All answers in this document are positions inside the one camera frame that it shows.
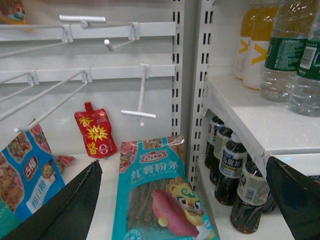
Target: white shelf board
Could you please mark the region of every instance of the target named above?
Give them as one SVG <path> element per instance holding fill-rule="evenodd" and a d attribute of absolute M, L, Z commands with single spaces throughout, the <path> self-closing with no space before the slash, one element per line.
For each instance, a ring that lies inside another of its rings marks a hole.
<path fill-rule="evenodd" d="M 320 174 L 320 118 L 267 101 L 233 75 L 208 75 L 205 88 L 203 112 L 210 109 L 227 123 L 253 158 L 272 155 L 305 175 Z"/>
<path fill-rule="evenodd" d="M 36 69 L 33 71 L 23 70 L 23 71 L 0 71 L 0 79 L 10 79 L 22 74 L 34 73 L 37 76 L 39 82 L 58 82 L 64 79 L 68 79 L 70 76 L 82 71 L 87 70 L 90 73 L 92 80 L 100 79 L 133 79 L 140 78 L 142 74 L 141 67 L 136 66 L 114 66 L 114 67 L 84 67 L 84 68 L 69 68 L 69 69 Z M 176 74 L 176 65 L 151 65 L 149 78 L 154 77 L 174 77 Z M 82 75 L 78 75 L 71 81 L 81 80 Z M 27 83 L 28 75 L 24 75 L 15 78 L 7 84 L 12 83 Z"/>
<path fill-rule="evenodd" d="M 211 223 L 215 223 L 220 240 L 265 240 L 265 239 L 281 239 L 294 240 L 290 229 L 284 220 L 280 210 L 276 207 L 270 213 L 263 213 L 260 219 L 259 227 L 252 234 L 244 234 L 237 231 L 230 221 L 232 206 L 225 206 L 219 203 L 215 198 L 215 185 L 210 181 L 210 170 L 205 166 L 204 156 L 200 157 L 197 162 L 198 177 L 195 183 L 195 189 L 201 188 L 207 198 L 207 211 L 212 212 L 213 219 Z"/>
<path fill-rule="evenodd" d="M 72 156 L 76 160 L 62 172 L 65 184 L 95 160 L 86 154 L 72 154 Z M 101 185 L 87 240 L 111 239 L 114 227 L 120 153 L 117 152 L 107 159 L 100 159 L 99 163 L 102 168 Z"/>
<path fill-rule="evenodd" d="M 70 26 L 72 39 L 100 39 L 100 38 L 128 38 L 131 31 L 131 26 L 103 26 L 100 24 L 97 27 L 83 29 L 80 24 L 63 24 Z M 140 37 L 167 37 L 176 35 L 175 22 L 140 22 L 139 36 Z M 0 26 L 0 41 L 43 41 L 43 40 L 61 40 L 63 38 L 62 25 L 57 25 L 55 28 L 28 28 L 21 29 L 15 26 L 7 29 Z"/>

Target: yellow drink bottle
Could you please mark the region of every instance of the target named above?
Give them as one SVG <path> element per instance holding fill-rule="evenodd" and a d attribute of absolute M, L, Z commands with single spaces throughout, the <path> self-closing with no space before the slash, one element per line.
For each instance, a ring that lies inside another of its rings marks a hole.
<path fill-rule="evenodd" d="M 280 3 L 281 0 L 263 0 L 263 8 L 255 17 L 243 74 L 243 84 L 247 88 L 255 90 L 260 88 L 261 74 Z"/>
<path fill-rule="evenodd" d="M 234 66 L 234 76 L 237 79 L 242 80 L 244 76 L 252 28 L 254 26 L 256 16 L 262 7 L 263 0 L 251 0 L 250 9 L 243 16 Z"/>

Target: cartoon sweet potato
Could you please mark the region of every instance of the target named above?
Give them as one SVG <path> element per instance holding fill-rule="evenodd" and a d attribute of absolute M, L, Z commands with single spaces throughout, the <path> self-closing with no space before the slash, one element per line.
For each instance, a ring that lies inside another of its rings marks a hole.
<path fill-rule="evenodd" d="M 187 220 L 183 207 L 169 192 L 155 190 L 152 193 L 152 208 L 159 224 L 174 234 L 194 238 L 199 234 L 197 228 Z"/>

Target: snack package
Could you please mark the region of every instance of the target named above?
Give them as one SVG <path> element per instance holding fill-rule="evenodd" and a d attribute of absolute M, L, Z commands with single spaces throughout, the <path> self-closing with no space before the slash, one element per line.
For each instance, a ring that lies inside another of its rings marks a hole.
<path fill-rule="evenodd" d="M 72 163 L 76 158 L 69 155 L 54 155 L 53 159 L 57 165 L 59 172 L 62 173 L 66 166 Z"/>
<path fill-rule="evenodd" d="M 27 24 L 22 0 L 0 1 L 0 24 Z"/>
<path fill-rule="evenodd" d="M 122 142 L 112 240 L 217 240 L 185 176 L 183 136 Z"/>
<path fill-rule="evenodd" d="M 93 110 L 91 102 L 84 103 L 86 111 L 74 114 L 88 156 L 102 159 L 116 153 L 117 146 L 111 136 L 111 124 L 104 109 Z"/>
<path fill-rule="evenodd" d="M 19 221 L 30 217 L 64 186 L 40 125 L 21 132 L 0 152 L 0 198 Z"/>

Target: green label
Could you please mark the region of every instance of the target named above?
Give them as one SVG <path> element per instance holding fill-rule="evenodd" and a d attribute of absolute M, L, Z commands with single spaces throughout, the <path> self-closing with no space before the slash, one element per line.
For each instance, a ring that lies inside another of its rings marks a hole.
<path fill-rule="evenodd" d="M 296 71 L 304 53 L 307 39 L 272 37 L 265 67 L 275 71 Z"/>
<path fill-rule="evenodd" d="M 307 41 L 297 75 L 320 81 L 320 42 Z"/>

